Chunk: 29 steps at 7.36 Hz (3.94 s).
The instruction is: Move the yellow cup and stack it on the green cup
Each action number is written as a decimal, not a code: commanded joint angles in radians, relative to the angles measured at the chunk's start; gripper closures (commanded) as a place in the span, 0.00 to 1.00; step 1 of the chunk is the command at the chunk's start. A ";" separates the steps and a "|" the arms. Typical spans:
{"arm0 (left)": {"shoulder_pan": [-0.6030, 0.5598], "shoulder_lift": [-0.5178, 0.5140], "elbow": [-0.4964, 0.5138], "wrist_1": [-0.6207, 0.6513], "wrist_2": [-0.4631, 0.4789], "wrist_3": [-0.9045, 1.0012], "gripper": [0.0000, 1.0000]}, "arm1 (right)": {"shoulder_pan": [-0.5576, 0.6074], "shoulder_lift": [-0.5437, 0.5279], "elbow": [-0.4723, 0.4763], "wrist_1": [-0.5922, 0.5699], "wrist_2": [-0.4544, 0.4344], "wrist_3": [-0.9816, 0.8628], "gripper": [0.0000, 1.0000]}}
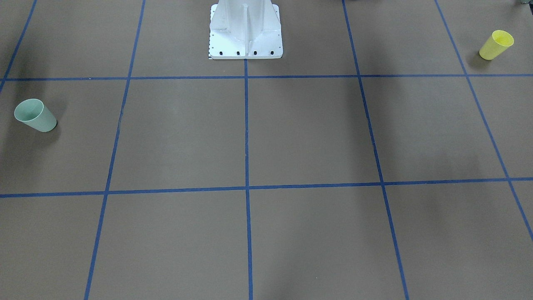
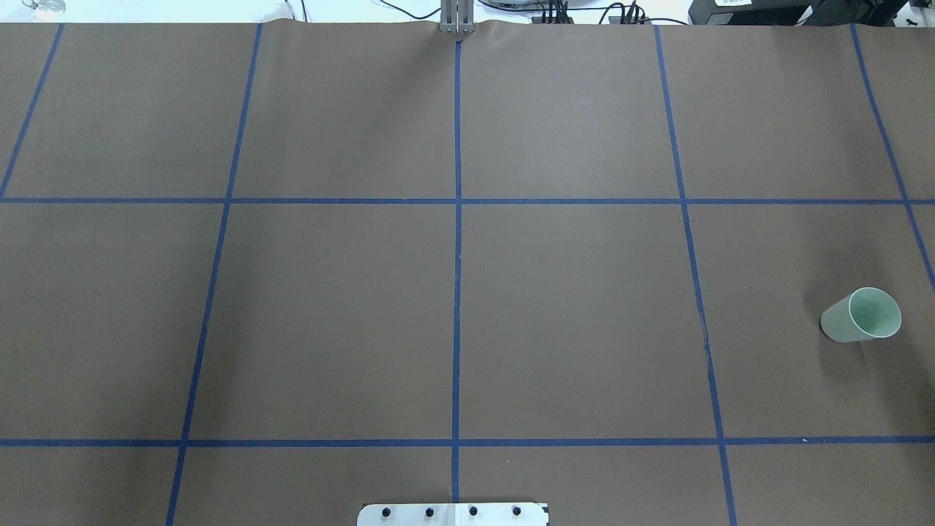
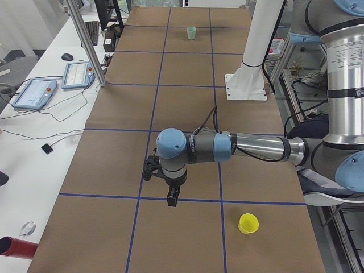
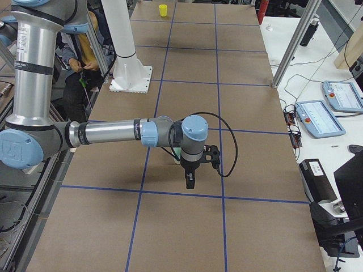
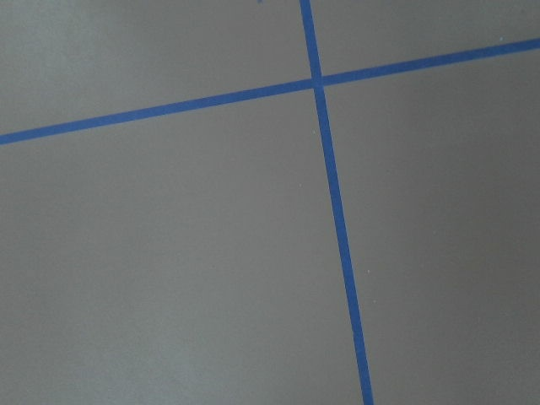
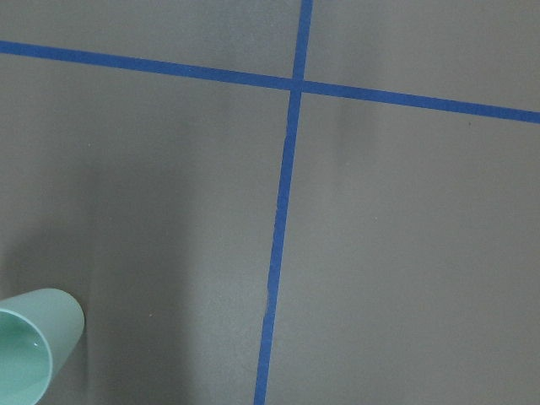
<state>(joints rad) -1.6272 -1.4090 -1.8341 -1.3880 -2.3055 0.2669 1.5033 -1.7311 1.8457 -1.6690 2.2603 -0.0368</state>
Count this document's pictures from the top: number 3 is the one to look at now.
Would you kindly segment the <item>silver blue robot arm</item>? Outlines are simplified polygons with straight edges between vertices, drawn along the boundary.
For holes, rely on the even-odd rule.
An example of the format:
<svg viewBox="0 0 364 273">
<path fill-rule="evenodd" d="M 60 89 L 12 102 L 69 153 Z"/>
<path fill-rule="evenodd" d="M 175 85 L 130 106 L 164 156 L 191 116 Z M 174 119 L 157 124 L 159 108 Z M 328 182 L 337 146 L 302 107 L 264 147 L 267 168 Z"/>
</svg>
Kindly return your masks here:
<svg viewBox="0 0 364 273">
<path fill-rule="evenodd" d="M 327 46 L 327 135 L 288 140 L 204 126 L 191 134 L 165 129 L 157 136 L 155 153 L 144 163 L 143 178 L 165 180 L 168 205 L 177 205 L 187 164 L 222 162 L 233 155 L 266 162 L 290 161 L 344 188 L 363 191 L 363 2 L 295 1 L 290 34 L 296 43 Z"/>
</svg>

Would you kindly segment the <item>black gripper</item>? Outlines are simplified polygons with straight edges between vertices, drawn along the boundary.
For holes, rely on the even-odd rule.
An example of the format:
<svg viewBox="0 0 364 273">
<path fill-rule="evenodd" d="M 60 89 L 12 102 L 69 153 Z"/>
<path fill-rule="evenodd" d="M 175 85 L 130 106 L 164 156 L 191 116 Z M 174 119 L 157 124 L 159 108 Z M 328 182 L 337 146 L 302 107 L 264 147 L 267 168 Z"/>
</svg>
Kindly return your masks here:
<svg viewBox="0 0 364 273">
<path fill-rule="evenodd" d="M 178 203 L 180 187 L 186 182 L 187 179 L 187 168 L 182 167 L 177 171 L 169 171 L 165 168 L 162 168 L 162 173 L 165 176 L 165 182 L 169 185 L 167 204 L 168 206 L 176 207 Z"/>
</svg>

